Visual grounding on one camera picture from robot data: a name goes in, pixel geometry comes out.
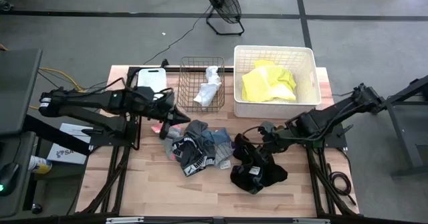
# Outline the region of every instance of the white plastic basket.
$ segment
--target white plastic basket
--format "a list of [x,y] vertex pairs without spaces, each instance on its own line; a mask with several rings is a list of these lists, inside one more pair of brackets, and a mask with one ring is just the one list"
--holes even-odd
[[[270,60],[284,66],[296,82],[296,101],[273,99],[269,102],[242,100],[242,76],[254,69],[256,60]],[[235,115],[248,118],[292,118],[321,104],[314,53],[307,47],[248,46],[235,47]]]

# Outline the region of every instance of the metal wire basket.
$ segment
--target metal wire basket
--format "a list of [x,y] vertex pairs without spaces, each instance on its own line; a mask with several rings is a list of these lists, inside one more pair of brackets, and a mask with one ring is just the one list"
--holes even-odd
[[[225,105],[225,64],[222,57],[183,57],[180,62],[179,91],[177,106],[188,112],[218,112]],[[201,84],[207,83],[205,69],[218,66],[217,73],[221,86],[208,107],[193,101],[201,89]]]

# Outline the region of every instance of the fan stand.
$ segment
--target fan stand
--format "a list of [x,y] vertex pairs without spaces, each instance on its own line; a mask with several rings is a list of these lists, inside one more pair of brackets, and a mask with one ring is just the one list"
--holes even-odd
[[240,32],[240,33],[219,33],[210,23],[209,23],[209,18],[213,15],[213,12],[214,12],[214,7],[211,9],[211,11],[209,12],[209,14],[208,14],[208,17],[207,17],[207,24],[209,25],[209,27],[211,27],[211,29],[213,29],[214,30],[214,32],[217,34],[217,35],[239,35],[239,36],[241,36],[242,35],[242,33],[245,31],[244,30],[244,28],[243,28],[243,26],[242,26],[242,23],[241,23],[241,21],[240,20],[238,20],[238,23],[239,23],[239,25],[241,26],[241,28],[242,28],[242,32]]

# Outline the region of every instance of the yellow cloth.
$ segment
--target yellow cloth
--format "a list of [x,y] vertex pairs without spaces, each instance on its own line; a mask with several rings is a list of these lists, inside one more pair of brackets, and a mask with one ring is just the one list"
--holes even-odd
[[296,100],[296,83],[290,71],[272,61],[257,60],[255,69],[242,76],[242,100],[265,102],[273,98]]

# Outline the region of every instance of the electric fan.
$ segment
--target electric fan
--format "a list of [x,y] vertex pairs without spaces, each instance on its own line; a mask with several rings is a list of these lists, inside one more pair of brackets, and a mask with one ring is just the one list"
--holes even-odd
[[[209,0],[213,8],[208,14],[207,24],[215,31],[217,35],[241,35],[245,30],[241,24],[241,7],[238,0]],[[210,23],[209,18],[213,15],[214,9],[221,18],[230,24],[239,23],[242,31],[239,33],[219,33]]]

